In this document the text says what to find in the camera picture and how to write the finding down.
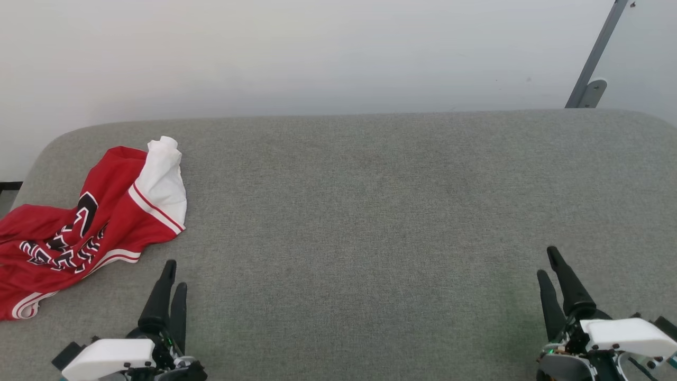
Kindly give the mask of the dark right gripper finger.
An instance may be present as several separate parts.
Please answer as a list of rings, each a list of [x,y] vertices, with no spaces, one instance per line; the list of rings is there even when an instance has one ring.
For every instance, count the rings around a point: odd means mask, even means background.
[[[551,278],[544,270],[537,271],[537,280],[540,290],[540,302],[546,334],[550,342],[556,342],[565,327],[566,317],[557,300],[557,293],[552,285]]]
[[[563,312],[569,318],[591,318],[597,305],[575,274],[566,263],[556,246],[546,249],[551,269],[556,273],[563,296]]]

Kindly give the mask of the grey metal bracket plate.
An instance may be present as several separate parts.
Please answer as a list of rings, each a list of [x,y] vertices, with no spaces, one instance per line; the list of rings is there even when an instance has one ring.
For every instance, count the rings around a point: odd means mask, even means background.
[[[583,91],[582,96],[576,108],[597,108],[602,99],[605,90],[607,89],[607,81],[604,79],[597,79],[591,81]]]

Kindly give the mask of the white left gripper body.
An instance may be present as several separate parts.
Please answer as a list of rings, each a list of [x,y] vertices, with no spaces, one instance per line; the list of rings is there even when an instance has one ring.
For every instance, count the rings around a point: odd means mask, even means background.
[[[61,372],[61,381],[207,381],[198,359],[182,355],[167,333],[92,342]]]

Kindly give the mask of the red and white jersey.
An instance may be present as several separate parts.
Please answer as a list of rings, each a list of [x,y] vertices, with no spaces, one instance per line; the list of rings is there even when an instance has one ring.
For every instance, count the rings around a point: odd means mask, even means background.
[[[72,209],[24,204],[0,220],[0,321],[36,316],[39,302],[185,229],[182,154],[170,137],[147,151],[106,151]]]

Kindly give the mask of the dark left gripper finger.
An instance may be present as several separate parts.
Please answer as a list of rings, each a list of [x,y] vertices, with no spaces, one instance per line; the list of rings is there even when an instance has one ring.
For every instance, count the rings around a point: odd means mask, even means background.
[[[188,284],[182,282],[176,287],[169,309],[169,333],[172,341],[182,355],[186,353],[187,297]]]
[[[169,304],[172,287],[176,279],[177,263],[167,260],[159,279],[146,301],[139,318],[139,328],[145,333],[157,334],[166,330],[169,322]]]

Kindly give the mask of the grey fabric sofa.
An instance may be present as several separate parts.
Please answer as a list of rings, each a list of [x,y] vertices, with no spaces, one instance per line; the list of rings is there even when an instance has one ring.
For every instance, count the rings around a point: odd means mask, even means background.
[[[98,125],[15,206],[71,208],[115,146],[182,152],[186,230],[0,322],[0,381],[137,323],[168,259],[208,381],[534,381],[556,246],[598,307],[677,324],[677,128],[600,109]]]

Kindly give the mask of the grey metal pole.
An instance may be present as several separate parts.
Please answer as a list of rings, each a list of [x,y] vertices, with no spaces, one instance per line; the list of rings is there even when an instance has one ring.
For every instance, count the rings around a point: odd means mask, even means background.
[[[624,10],[628,7],[628,3],[629,0],[614,0],[609,14],[605,19],[605,23],[603,24],[602,29],[600,29],[592,50],[590,51],[579,77],[575,82],[573,90],[569,95],[568,101],[566,101],[565,109],[576,108],[585,87],[593,80],[602,79],[601,77],[594,78],[594,72],[597,69],[602,54],[604,53]]]

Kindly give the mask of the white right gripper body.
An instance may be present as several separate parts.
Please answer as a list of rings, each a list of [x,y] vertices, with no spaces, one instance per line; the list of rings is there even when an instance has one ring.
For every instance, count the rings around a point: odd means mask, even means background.
[[[677,342],[639,314],[626,319],[566,318],[556,342],[537,358],[537,381],[629,381],[623,364],[649,381],[669,365],[677,370]]]

